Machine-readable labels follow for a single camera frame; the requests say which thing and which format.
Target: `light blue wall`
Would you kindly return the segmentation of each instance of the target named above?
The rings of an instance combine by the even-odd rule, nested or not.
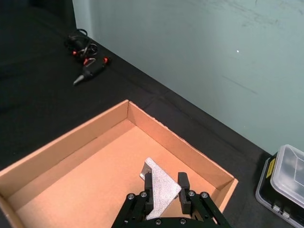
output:
[[[304,0],[80,2],[114,53],[266,151],[304,150]]]

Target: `clear plastic lid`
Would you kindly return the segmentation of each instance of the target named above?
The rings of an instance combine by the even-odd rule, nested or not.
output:
[[[304,152],[291,145],[282,146],[270,183],[277,192],[304,208]]]

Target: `metal bolt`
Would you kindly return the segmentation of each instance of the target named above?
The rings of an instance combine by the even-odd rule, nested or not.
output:
[[[141,193],[141,197],[146,197],[147,196],[147,193],[145,192],[145,191],[143,191],[142,193]]]
[[[201,196],[202,196],[202,198],[208,198],[208,193],[203,192],[203,193],[201,194]]]
[[[180,219],[180,223],[181,223],[182,225],[185,225],[185,224],[187,223],[187,220],[184,219],[184,218],[181,218],[181,219]]]
[[[129,200],[132,200],[134,197],[135,197],[135,196],[134,196],[133,193],[130,193],[130,194],[128,195],[128,199],[129,199]]]
[[[162,223],[162,221],[159,218],[155,220],[156,225],[160,225],[161,223]]]
[[[188,192],[188,195],[194,196],[194,195],[195,195],[195,192],[191,190],[191,191]]]

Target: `black table surface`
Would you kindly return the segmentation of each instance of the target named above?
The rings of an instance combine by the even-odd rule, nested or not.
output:
[[[224,211],[233,227],[291,227],[255,199],[268,153],[102,46],[112,64],[73,87],[81,66],[52,15],[10,12],[0,15],[0,26],[0,169],[129,99],[238,179]],[[0,227],[9,227],[3,215]]]

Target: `yellow label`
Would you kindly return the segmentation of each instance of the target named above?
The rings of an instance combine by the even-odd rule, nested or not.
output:
[[[268,178],[268,177],[271,176],[272,171],[274,170],[275,162],[276,162],[276,159],[275,159],[275,158],[270,162],[269,168],[268,168],[268,171],[267,171],[266,178]]]

